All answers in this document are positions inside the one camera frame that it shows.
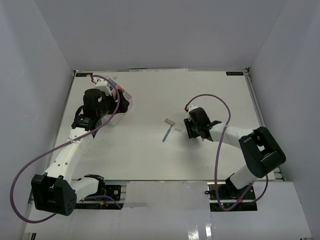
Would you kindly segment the white divided organizer box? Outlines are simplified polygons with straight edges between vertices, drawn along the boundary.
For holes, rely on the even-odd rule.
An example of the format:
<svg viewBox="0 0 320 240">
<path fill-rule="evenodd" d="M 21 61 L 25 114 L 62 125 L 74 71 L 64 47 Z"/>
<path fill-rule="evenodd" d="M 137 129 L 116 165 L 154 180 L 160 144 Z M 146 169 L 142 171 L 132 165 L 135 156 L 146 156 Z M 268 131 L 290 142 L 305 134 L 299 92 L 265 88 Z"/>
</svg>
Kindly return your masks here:
<svg viewBox="0 0 320 240">
<path fill-rule="evenodd" d="M 129 94 L 128 91 L 126 91 L 123 87 L 118 85 L 109 76 L 106 76 L 105 78 L 112 83 L 112 85 L 110 83 L 108 83 L 107 86 L 109 87 L 110 92 L 112 93 L 112 96 L 114 98 L 115 107 L 117 106 L 118 98 L 117 98 L 116 90 L 113 88 L 113 86 L 116 87 L 116 89 L 118 90 L 118 92 L 120 94 L 120 104 L 117 109 L 117 112 L 113 116 L 113 118 L 108 122 L 109 126 L 115 127 L 122 120 L 122 118 L 128 113 L 128 111 L 131 109 L 131 107 L 133 106 L 133 97 Z"/>
</svg>

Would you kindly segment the orange cap black highlighter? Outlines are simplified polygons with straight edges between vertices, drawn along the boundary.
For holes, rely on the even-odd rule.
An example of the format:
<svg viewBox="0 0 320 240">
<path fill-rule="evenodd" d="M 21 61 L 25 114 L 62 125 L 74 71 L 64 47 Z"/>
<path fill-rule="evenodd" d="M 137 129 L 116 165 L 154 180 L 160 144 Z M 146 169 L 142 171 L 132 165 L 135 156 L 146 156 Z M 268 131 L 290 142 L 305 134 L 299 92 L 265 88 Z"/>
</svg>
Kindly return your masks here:
<svg viewBox="0 0 320 240">
<path fill-rule="evenodd" d="M 124 90 L 120 85 L 117 85 L 117 89 L 118 89 L 119 91 L 125 92 L 125 90 Z"/>
</svg>

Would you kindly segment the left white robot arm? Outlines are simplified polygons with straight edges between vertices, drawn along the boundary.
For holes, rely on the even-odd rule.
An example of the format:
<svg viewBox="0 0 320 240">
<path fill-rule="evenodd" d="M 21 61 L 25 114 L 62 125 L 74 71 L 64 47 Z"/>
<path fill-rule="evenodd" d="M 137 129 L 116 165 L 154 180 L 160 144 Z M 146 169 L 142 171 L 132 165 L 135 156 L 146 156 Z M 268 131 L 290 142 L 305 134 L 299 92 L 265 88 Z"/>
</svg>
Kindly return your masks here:
<svg viewBox="0 0 320 240">
<path fill-rule="evenodd" d="M 73 180 L 82 155 L 104 126 L 115 127 L 132 106 L 127 96 L 111 78 L 91 76 L 94 87 L 83 95 L 77 109 L 66 145 L 43 174 L 31 180 L 34 206 L 37 210 L 69 216 L 79 201 L 87 197 L 99 200 L 105 196 L 104 178 L 87 174 Z"/>
</svg>

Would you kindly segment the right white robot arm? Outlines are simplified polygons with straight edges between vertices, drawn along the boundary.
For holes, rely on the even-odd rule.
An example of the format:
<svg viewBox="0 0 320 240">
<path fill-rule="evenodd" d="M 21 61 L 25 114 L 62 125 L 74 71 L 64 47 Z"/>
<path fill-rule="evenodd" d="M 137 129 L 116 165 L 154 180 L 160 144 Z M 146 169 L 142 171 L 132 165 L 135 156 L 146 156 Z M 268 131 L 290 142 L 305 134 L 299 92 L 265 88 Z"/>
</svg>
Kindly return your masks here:
<svg viewBox="0 0 320 240">
<path fill-rule="evenodd" d="M 187 106 L 185 111 L 188 118 L 184 119 L 184 124 L 190 139 L 200 137 L 242 151 L 245 165 L 218 187 L 229 198 L 238 199 L 249 184 L 264 178 L 286 162 L 285 153 L 266 127 L 244 129 L 225 125 L 219 120 L 211 121 L 205 110 L 195 104 Z"/>
</svg>

